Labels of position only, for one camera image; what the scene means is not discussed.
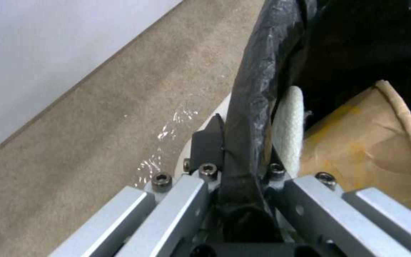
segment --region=black plastic part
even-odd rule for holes
[[[173,257],[339,257],[324,245],[277,243],[183,243]]]
[[[271,217],[261,188],[272,110],[288,86],[302,88],[316,122],[379,79],[411,109],[411,0],[266,0],[227,113],[217,205],[224,221],[235,223],[242,210]]]
[[[220,114],[215,114],[204,130],[193,133],[189,158],[190,174],[204,163],[213,163],[219,171],[222,170],[223,127],[224,122],[222,117]]]

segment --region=screw hole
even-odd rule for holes
[[[204,169],[205,171],[212,171],[212,170],[213,170],[213,167],[212,167],[212,165],[204,165],[204,166],[203,166],[203,169]]]
[[[165,174],[158,174],[158,175],[156,176],[156,180],[158,180],[159,182],[163,182],[163,181],[165,181],[166,179],[168,179],[168,177],[167,177]]]

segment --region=clear plastic wrap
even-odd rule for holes
[[[176,108],[156,136],[155,145],[147,146],[151,154],[141,160],[131,179],[132,186],[143,188],[159,172],[173,175],[178,155],[200,122],[195,120],[199,115],[199,100],[199,96],[190,95]]]

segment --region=crumpled plastic bag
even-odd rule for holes
[[[233,86],[218,209],[270,215],[261,181],[288,86],[302,89],[310,127],[380,79],[411,110],[411,0],[266,0]]]

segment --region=cardboard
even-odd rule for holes
[[[376,187],[411,209],[411,113],[387,81],[306,132],[299,176],[320,171],[345,191]]]

